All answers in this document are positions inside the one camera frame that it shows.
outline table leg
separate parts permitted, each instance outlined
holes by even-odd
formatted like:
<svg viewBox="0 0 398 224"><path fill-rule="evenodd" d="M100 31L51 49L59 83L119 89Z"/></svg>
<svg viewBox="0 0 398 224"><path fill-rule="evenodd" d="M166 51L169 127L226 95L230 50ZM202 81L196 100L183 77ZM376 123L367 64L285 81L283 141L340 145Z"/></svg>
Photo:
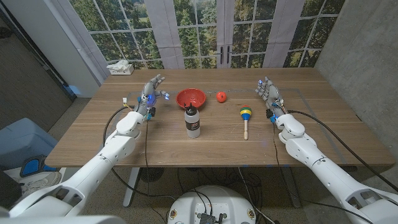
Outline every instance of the table leg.
<svg viewBox="0 0 398 224"><path fill-rule="evenodd" d="M134 187L134 188L137 187L138 180L139 180L139 169L140 169L139 167L134 167L131 169L130 178L129 178L129 182L128 182L128 184L131 187ZM129 188L126 189L126 193L124 194L124 200L123 200L123 206L125 208L130 207L134 194L135 194L135 192L133 192Z"/></svg>
<svg viewBox="0 0 398 224"><path fill-rule="evenodd" d="M294 194L294 195L299 195L299 193L297 192L297 187L296 187L296 183L294 182L293 179L293 173L292 170L290 169L290 167L282 167L282 172L285 176L285 180L286 180L286 184L287 187L289 188L289 190ZM295 208L300 208L301 207L301 202L300 199L293 196L292 194L288 193L290 196L290 199L292 201L292 205Z"/></svg>

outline bottle label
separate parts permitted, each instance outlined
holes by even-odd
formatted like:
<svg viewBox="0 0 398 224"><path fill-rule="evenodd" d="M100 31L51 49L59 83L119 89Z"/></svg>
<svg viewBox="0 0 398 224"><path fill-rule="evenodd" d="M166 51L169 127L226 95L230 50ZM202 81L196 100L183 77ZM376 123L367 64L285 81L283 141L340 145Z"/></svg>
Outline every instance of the bottle label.
<svg viewBox="0 0 398 224"><path fill-rule="evenodd" d="M198 122L195 122L195 123L188 123L187 121L185 121L185 125L188 130L194 131L200 127L200 120L198 120Z"/></svg>

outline window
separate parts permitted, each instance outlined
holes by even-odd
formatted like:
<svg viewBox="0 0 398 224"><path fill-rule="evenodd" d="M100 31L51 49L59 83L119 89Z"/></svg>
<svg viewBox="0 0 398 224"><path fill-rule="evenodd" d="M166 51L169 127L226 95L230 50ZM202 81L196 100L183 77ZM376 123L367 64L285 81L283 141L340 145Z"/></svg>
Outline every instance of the window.
<svg viewBox="0 0 398 224"><path fill-rule="evenodd" d="M70 0L108 63L164 68L144 0Z"/></svg>
<svg viewBox="0 0 398 224"><path fill-rule="evenodd" d="M216 0L174 0L174 9L185 68L216 68Z"/></svg>
<svg viewBox="0 0 398 224"><path fill-rule="evenodd" d="M261 68L276 0L236 0L231 68Z"/></svg>
<svg viewBox="0 0 398 224"><path fill-rule="evenodd" d="M284 67L313 67L344 0L305 0Z"/></svg>

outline wooden table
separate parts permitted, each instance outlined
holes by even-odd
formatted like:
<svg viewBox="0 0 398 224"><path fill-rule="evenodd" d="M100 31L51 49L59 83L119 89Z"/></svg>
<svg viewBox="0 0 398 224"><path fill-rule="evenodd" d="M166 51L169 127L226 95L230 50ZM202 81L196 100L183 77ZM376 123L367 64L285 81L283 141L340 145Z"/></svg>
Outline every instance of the wooden table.
<svg viewBox="0 0 398 224"><path fill-rule="evenodd" d="M274 136L272 123L266 118L265 103L254 92L258 80L265 76L279 88L288 110L316 116L368 164L395 163L390 152L314 68L250 68L136 70L128 76L110 76L50 153L47 165L81 167L88 162L101 148L104 126L122 106L122 97L128 96L129 104L135 105L144 84L158 73L166 77L158 90L168 91L170 100L158 99L156 115L149 121L147 160L150 167L274 166L277 161L273 138L281 164L302 166ZM197 139L187 136L184 111L175 102L176 94L184 88L199 88L206 93L206 103L199 109L201 134ZM226 92L225 103L217 102L218 91ZM244 104L252 108L247 141L243 139L243 119L239 115ZM361 165L316 122L301 114L294 116L303 123L319 149L335 163ZM145 166L146 127L141 127L141 131L134 152L118 166Z"/></svg>

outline red bowl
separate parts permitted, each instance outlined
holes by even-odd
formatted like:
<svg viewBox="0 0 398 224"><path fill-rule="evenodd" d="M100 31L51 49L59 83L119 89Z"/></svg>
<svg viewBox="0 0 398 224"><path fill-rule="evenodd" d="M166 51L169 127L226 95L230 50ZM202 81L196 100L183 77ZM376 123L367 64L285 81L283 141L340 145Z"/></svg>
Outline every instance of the red bowl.
<svg viewBox="0 0 398 224"><path fill-rule="evenodd" d="M190 103L196 108L200 107L206 101L206 95L203 91L195 89L195 88L187 88L180 91L175 98L175 101L182 108L185 106L189 106Z"/></svg>

